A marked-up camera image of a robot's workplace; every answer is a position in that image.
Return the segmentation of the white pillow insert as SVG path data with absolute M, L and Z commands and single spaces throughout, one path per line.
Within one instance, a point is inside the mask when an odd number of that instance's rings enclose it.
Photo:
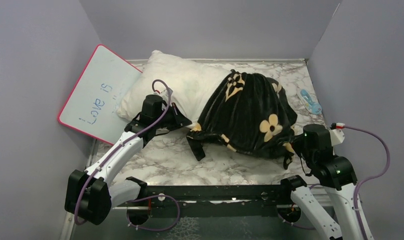
M 221 67 L 209 66 L 178 56 L 152 52 L 142 74 L 124 95 L 118 116 L 131 120 L 142 109 L 143 100 L 152 94 L 154 80 L 162 80 L 172 90 L 172 102 L 192 123 L 192 128 L 220 83 L 231 73 Z

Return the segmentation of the black floral pillowcase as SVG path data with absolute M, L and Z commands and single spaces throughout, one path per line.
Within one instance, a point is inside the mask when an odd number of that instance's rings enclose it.
M 283 158 L 287 170 L 295 155 L 290 142 L 296 122 L 297 113 L 277 80 L 233 69 L 186 138 L 197 161 L 205 158 L 203 143 L 215 143 L 248 156 Z

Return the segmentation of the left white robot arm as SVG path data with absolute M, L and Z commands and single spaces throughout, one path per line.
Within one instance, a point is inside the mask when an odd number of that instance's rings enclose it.
M 147 143 L 157 135 L 157 130 L 174 131 L 192 122 L 178 107 L 157 94 L 147 95 L 142 110 L 129 122 L 118 141 L 95 164 L 84 171 L 74 170 L 69 178 L 64 208 L 79 219 L 95 225 L 102 223 L 110 210 L 127 201 L 141 205 L 146 201 L 146 183 L 136 178 L 111 186 L 125 166 Z

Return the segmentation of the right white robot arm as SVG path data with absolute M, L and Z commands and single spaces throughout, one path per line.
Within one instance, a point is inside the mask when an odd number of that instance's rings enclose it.
M 281 180 L 278 196 L 286 204 L 295 203 L 323 240 L 371 240 L 373 235 L 361 207 L 353 166 L 333 151 L 335 145 L 343 143 L 342 129 L 341 124 L 331 130 L 308 124 L 291 143 L 326 191 L 337 219 L 328 214 L 299 175 Z

